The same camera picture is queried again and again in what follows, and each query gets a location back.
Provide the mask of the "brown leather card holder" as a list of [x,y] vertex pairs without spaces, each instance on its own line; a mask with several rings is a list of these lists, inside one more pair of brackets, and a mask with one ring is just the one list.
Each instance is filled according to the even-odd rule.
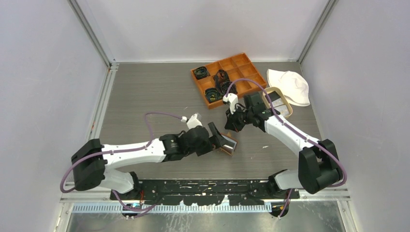
[[225,145],[223,145],[222,147],[217,148],[217,150],[223,151],[226,154],[228,154],[229,156],[233,156],[233,154],[236,150],[236,147],[238,145],[238,141],[234,137],[232,137],[230,132],[227,133],[227,134],[222,133],[221,136],[225,140],[227,140],[227,143]]

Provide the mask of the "beige oval card tray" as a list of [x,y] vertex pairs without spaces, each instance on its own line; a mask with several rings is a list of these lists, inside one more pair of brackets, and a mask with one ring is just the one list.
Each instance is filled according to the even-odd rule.
[[262,92],[262,100],[264,101],[266,107],[271,108],[271,104],[267,98],[267,96],[269,96],[274,109],[278,111],[284,118],[288,119],[292,115],[293,109],[286,100],[281,90],[277,87],[268,87],[264,90],[265,92]]

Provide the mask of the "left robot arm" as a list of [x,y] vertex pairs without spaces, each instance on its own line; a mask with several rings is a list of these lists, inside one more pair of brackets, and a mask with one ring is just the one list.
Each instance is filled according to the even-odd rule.
[[118,169],[140,163],[177,161],[193,153],[201,156],[228,143],[214,123],[208,126],[208,129],[198,125],[179,134],[165,134],[147,143],[103,145],[99,139],[91,139],[71,157],[74,190],[103,187],[134,200],[141,193],[136,173]]

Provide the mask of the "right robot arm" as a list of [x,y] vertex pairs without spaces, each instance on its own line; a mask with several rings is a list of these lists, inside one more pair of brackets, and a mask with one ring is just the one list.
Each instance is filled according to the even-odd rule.
[[292,125],[279,111],[267,107],[259,93],[245,95],[244,104],[237,95],[222,98],[228,105],[225,129],[241,131],[252,124],[286,145],[298,158],[296,170],[282,170],[268,178],[269,194],[276,199],[288,189],[304,189],[315,194],[324,188],[335,187],[343,177],[335,145],[332,141],[311,137]]

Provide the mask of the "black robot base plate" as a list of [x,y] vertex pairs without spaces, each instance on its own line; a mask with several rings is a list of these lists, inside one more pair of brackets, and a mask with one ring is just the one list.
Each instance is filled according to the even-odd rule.
[[131,193],[120,194],[120,213],[136,218],[148,213],[252,213],[285,216],[297,190],[277,190],[269,180],[140,180]]

